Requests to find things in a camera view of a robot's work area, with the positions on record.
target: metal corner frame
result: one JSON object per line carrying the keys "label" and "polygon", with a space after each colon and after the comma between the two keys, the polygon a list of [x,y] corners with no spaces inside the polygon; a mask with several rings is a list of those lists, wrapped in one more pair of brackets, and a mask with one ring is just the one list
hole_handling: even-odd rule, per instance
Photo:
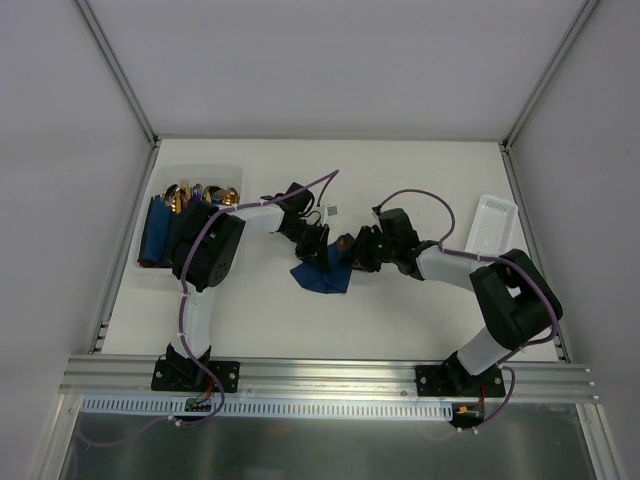
{"label": "metal corner frame", "polygon": [[511,150],[516,139],[527,125],[544,93],[549,88],[549,85],[560,70],[560,67],[564,64],[569,52],[573,49],[576,40],[584,31],[602,1],[603,0],[585,0],[576,13],[571,25],[569,25],[569,28],[560,40],[560,44],[556,47],[556,50],[553,52],[551,59],[544,68],[542,75],[533,87],[532,92],[529,94],[529,97],[527,98],[524,107],[522,107],[518,118],[511,127],[507,138],[504,140],[507,152]]}
{"label": "metal corner frame", "polygon": [[122,65],[120,64],[118,57],[111,47],[109,39],[105,35],[104,29],[102,28],[102,25],[100,25],[100,22],[98,21],[98,18],[96,17],[96,14],[93,11],[91,4],[89,3],[89,0],[71,1],[76,7],[80,19],[93,38],[93,41],[95,42],[100,55],[107,64],[107,67],[109,68],[113,79],[115,80],[118,88],[120,89],[120,92],[129,105],[129,109],[136,119],[138,126],[142,130],[142,133],[146,137],[149,144],[155,146],[158,137],[155,134],[153,127],[151,126],[151,123],[147,118],[147,115],[144,113],[142,105],[140,104],[138,97],[133,91],[133,87],[131,86],[127,75],[124,73]]}
{"label": "metal corner frame", "polygon": [[[527,205],[525,198],[522,194],[522,190],[520,188],[520,183],[518,181],[518,176],[516,173],[516,168],[513,162],[512,155],[506,149],[505,146],[500,146],[500,153],[502,154],[502,161],[504,163],[504,169],[507,173],[507,179],[509,180],[509,187],[511,188],[511,193],[513,194],[513,199],[518,206],[518,216],[520,217],[520,223],[522,225],[522,231],[524,233],[524,239],[527,243],[527,248],[529,250],[529,256],[533,261],[533,264],[536,268],[545,275],[545,267],[543,256],[540,253],[540,249],[538,247],[538,243],[536,242],[535,234],[533,232],[533,227],[531,226],[531,219],[529,217]],[[567,339],[566,327],[564,322],[560,322],[558,331],[558,339],[559,342],[556,342],[556,348],[558,353],[558,358],[565,362],[571,362],[571,347],[570,342]]]}

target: robotic arm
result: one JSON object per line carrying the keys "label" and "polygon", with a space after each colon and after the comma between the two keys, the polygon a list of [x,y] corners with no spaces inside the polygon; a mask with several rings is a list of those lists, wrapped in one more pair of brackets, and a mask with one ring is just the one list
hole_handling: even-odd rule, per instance
{"label": "robotic arm", "polygon": [[[511,352],[551,326],[548,311],[531,286],[511,268],[443,253],[435,241],[420,241],[407,214],[399,208],[380,213],[380,227],[362,227],[347,259],[369,272],[394,263],[416,280],[435,280],[476,295],[485,327],[454,352],[428,380],[438,391],[468,391],[481,375]],[[562,306],[529,257],[521,250],[502,255],[522,268],[549,300],[560,319]]]}
{"label": "robotic arm", "polygon": [[[303,189],[291,184],[286,194]],[[329,271],[327,250],[328,227],[310,225],[303,218],[307,205],[313,201],[308,190],[283,201],[275,197],[263,197],[275,203],[266,206],[244,208],[221,214],[203,238],[186,272],[187,293],[183,316],[185,341],[194,357],[201,363],[209,360],[211,353],[210,324],[216,287],[226,278],[241,238],[262,233],[279,232],[296,244],[295,254],[322,271]],[[178,217],[178,236],[171,239],[172,273],[182,278],[183,268],[196,237],[203,226],[218,212],[218,207],[208,202],[190,204]],[[181,341],[182,334],[173,338],[163,361],[162,377],[165,382],[177,385],[180,390],[198,390],[205,381],[204,372],[189,358]]]}

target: white table surface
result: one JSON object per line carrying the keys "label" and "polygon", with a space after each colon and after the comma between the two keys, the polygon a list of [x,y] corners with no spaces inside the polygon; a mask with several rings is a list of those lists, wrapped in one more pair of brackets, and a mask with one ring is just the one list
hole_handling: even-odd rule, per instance
{"label": "white table surface", "polygon": [[[450,202],[457,229],[447,245],[463,249],[480,196],[512,200],[495,143],[164,140],[157,159],[157,165],[199,162],[241,165],[241,203],[339,168],[325,194],[339,209],[331,223],[334,238],[345,232],[355,236],[360,226],[373,223],[372,206],[398,189],[414,187]],[[447,212],[428,197],[401,195],[392,206],[405,209],[421,239],[438,239],[449,227]],[[519,223],[511,246],[526,250]],[[293,251],[281,235],[243,241],[234,268],[218,287],[212,355],[441,360],[484,325],[472,293],[413,280],[391,264],[379,273],[353,272],[346,295],[304,290],[289,273],[299,264]],[[164,353],[177,332],[178,292],[177,280],[140,275],[127,266],[102,352]],[[526,349],[515,360],[557,357],[546,344]]]}

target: plastic container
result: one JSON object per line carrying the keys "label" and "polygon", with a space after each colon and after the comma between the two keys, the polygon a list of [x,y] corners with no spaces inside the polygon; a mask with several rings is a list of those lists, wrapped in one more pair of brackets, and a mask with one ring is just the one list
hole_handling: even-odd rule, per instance
{"label": "plastic container", "polygon": [[240,203],[246,203],[249,199],[242,196],[243,192],[243,171],[238,165],[225,163],[206,163],[206,164],[180,164],[180,165],[161,165],[154,168],[144,193],[144,200],[138,212],[138,220],[133,230],[133,238],[129,247],[128,268],[135,273],[143,275],[160,275],[171,276],[170,268],[143,268],[138,264],[138,254],[140,252],[140,240],[142,239],[142,231],[147,217],[147,209],[151,197],[160,195],[166,187],[174,183],[180,183],[181,180],[189,182],[190,186],[200,183],[203,186],[218,185],[222,188],[233,187],[240,195]]}
{"label": "plastic container", "polygon": [[465,250],[483,255],[506,253],[517,217],[518,206],[515,203],[482,195]]}

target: blue fabric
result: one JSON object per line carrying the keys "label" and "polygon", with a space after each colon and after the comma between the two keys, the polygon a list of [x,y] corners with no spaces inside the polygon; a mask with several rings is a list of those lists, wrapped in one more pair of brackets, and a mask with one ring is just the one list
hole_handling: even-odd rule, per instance
{"label": "blue fabric", "polygon": [[340,265],[340,259],[344,257],[349,250],[338,252],[336,243],[329,245],[329,273],[322,273],[320,270],[309,265],[301,263],[291,270],[291,275],[296,279],[298,284],[307,290],[318,293],[347,293],[349,281],[351,280],[351,267]]}
{"label": "blue fabric", "polygon": [[149,204],[147,221],[144,226],[142,245],[138,262],[143,266],[157,266],[164,258],[164,247],[169,235],[171,208],[159,196]]}

